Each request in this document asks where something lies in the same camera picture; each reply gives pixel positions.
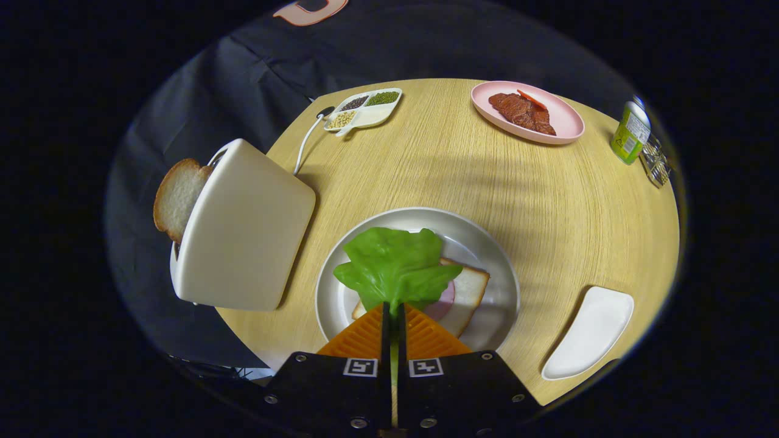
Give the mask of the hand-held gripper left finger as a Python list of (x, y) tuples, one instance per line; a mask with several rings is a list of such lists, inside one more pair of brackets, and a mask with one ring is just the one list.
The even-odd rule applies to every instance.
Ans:
[(293, 436), (381, 436), (391, 427), (389, 305), (335, 336), (368, 331), (368, 352), (293, 352), (262, 391), (262, 416)]

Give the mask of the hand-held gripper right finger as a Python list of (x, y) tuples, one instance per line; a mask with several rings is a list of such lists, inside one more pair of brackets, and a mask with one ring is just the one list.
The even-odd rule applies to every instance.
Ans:
[(496, 351), (470, 351), (412, 306), (398, 316), (397, 420), (407, 435), (512, 436), (543, 414)]

